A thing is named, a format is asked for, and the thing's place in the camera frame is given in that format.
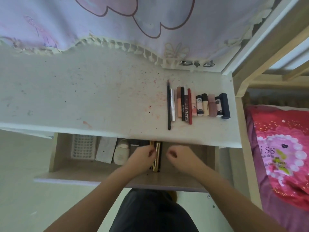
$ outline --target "makeup smudge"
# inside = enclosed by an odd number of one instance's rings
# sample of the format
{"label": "makeup smudge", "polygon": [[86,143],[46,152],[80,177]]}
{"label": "makeup smudge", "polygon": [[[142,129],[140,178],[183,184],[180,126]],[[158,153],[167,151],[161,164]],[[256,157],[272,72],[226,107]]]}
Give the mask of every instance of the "makeup smudge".
{"label": "makeup smudge", "polygon": [[88,124],[86,121],[83,121],[83,124],[84,124],[84,125],[88,125],[88,128],[89,128],[89,129],[92,129],[92,126],[91,126],[90,124]]}

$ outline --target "floor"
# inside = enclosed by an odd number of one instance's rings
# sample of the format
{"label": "floor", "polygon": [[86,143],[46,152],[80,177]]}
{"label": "floor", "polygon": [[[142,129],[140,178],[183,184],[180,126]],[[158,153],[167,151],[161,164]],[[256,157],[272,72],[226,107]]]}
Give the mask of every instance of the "floor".
{"label": "floor", "polygon": [[[94,187],[35,183],[48,171],[52,140],[0,130],[0,231],[41,232]],[[99,231],[108,231],[124,196],[123,189]],[[206,193],[178,192],[178,203],[199,231],[233,231]]]}

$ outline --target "red pencil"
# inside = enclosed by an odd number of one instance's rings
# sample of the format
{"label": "red pencil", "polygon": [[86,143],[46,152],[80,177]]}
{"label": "red pencil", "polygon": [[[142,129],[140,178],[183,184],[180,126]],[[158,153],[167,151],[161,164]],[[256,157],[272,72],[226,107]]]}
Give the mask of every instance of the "red pencil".
{"label": "red pencil", "polygon": [[191,89],[188,89],[188,98],[189,98],[189,124],[192,124],[192,106],[191,106]]}

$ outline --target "white plastic basket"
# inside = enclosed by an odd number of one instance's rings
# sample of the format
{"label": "white plastic basket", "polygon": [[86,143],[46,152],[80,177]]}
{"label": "white plastic basket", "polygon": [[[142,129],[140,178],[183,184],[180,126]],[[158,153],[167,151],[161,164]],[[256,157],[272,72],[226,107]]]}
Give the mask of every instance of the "white plastic basket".
{"label": "white plastic basket", "polygon": [[96,136],[73,135],[71,158],[94,160],[95,159]]}

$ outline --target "silver pen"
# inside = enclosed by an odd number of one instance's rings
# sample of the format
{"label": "silver pen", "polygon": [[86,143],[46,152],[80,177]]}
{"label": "silver pen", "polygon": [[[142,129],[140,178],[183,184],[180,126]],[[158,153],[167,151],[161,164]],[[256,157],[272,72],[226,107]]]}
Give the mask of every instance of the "silver pen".
{"label": "silver pen", "polygon": [[175,94],[174,89],[171,89],[171,121],[175,121]]}

